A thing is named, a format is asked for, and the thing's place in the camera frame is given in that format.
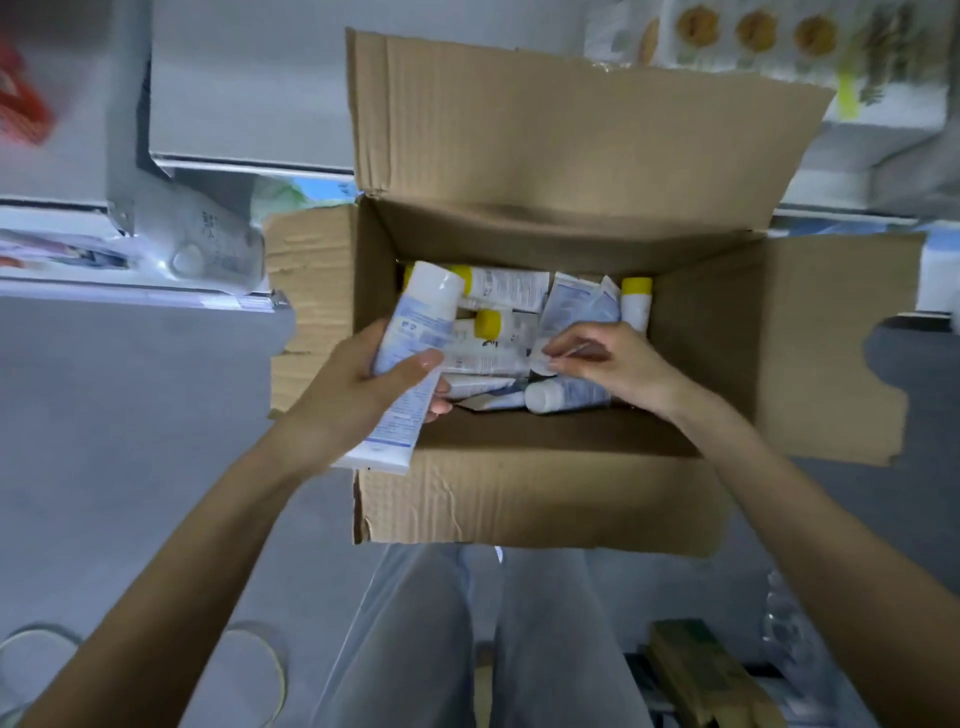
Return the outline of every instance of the person's right hand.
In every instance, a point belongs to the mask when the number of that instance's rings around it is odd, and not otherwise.
[[[697,388],[624,322],[574,324],[543,347],[543,353],[551,357],[553,371],[594,381],[664,419]]]

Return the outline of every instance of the gray floor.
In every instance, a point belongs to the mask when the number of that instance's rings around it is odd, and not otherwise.
[[[259,314],[0,298],[0,633],[32,622],[89,634],[178,520],[265,429],[269,356],[290,321]],[[960,339],[886,331],[875,371],[911,392],[895,468],[804,463],[870,526],[960,590]],[[350,492],[332,473],[298,492],[235,619],[268,631],[291,690],[278,725],[302,726],[380,546],[351,546]],[[492,552],[468,555],[478,636],[492,634]],[[736,518],[706,561],[596,551],[599,590],[625,649],[650,619],[703,616],[741,659],[759,656],[771,562]],[[61,652],[23,643],[0,660],[0,712],[42,687]],[[225,642],[188,726],[253,726],[275,691],[253,643]]]

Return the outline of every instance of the leg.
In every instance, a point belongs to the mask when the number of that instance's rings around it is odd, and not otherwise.
[[[473,631],[454,544],[387,548],[313,726],[473,725]]]
[[[652,728],[580,549],[504,549],[495,728]]]

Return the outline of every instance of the small cardboard box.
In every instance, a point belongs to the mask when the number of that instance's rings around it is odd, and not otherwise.
[[[701,619],[654,622],[647,658],[684,728],[786,728],[777,703]]]
[[[389,316],[397,261],[654,275],[650,338],[791,455],[886,464],[906,398],[860,350],[912,308],[919,235],[761,233],[830,92],[750,75],[610,70],[348,32],[355,206],[267,226],[298,314],[274,361],[292,404],[341,338]],[[357,541],[707,555],[730,501],[672,425],[612,407],[457,409],[410,473],[362,472]]]

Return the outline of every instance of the person's left hand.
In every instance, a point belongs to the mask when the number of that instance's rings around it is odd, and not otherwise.
[[[337,344],[297,403],[267,434],[265,440],[286,472],[305,479],[328,468],[373,431],[400,395],[443,362],[444,354],[430,349],[404,359],[384,375],[371,377],[370,367],[386,326],[381,319]],[[448,390],[441,379],[437,393]],[[437,393],[426,422],[452,409]]]

